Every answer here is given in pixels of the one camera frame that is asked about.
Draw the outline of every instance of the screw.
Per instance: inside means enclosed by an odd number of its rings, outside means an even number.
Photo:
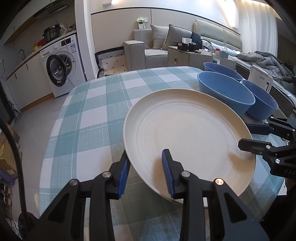
[[[183,171],[183,172],[181,173],[181,175],[182,175],[183,177],[189,177],[189,176],[190,176],[190,172],[188,172],[188,171]]]
[[[103,177],[111,177],[111,172],[103,172]]]
[[[221,178],[217,178],[215,180],[215,183],[218,184],[218,185],[222,185],[224,183],[224,181]]]
[[[78,184],[78,180],[77,179],[72,179],[72,180],[70,180],[69,183],[70,183],[71,186],[75,186],[75,185]]]

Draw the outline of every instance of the headboard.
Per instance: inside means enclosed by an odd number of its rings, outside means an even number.
[[[242,49],[240,37],[211,23],[196,19],[193,23],[193,32],[199,34],[205,40],[231,50],[241,51]]]

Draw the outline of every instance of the water bottle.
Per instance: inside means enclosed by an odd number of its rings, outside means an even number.
[[[216,48],[216,52],[213,56],[213,63],[220,64],[221,57],[219,53],[220,53],[220,49]]]

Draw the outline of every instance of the tablecloth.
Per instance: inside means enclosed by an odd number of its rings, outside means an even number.
[[[107,171],[124,151],[123,123],[141,97],[157,90],[198,90],[192,67],[166,67],[125,72],[95,79],[74,88],[66,98],[51,132],[45,152],[39,189],[40,214],[69,180],[86,181]],[[283,141],[274,135],[252,135],[275,146]],[[250,185],[240,196],[260,220],[275,200],[283,178],[270,175],[268,164],[256,157]],[[111,200],[116,241],[179,240],[182,206],[151,190],[131,166],[125,193]],[[88,240],[90,200],[86,202],[85,238]]]

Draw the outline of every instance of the nightstand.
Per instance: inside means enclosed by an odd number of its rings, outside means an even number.
[[[202,53],[185,52],[178,50],[175,46],[168,47],[168,66],[190,66],[205,70],[203,63],[213,62],[213,55],[210,52]]]

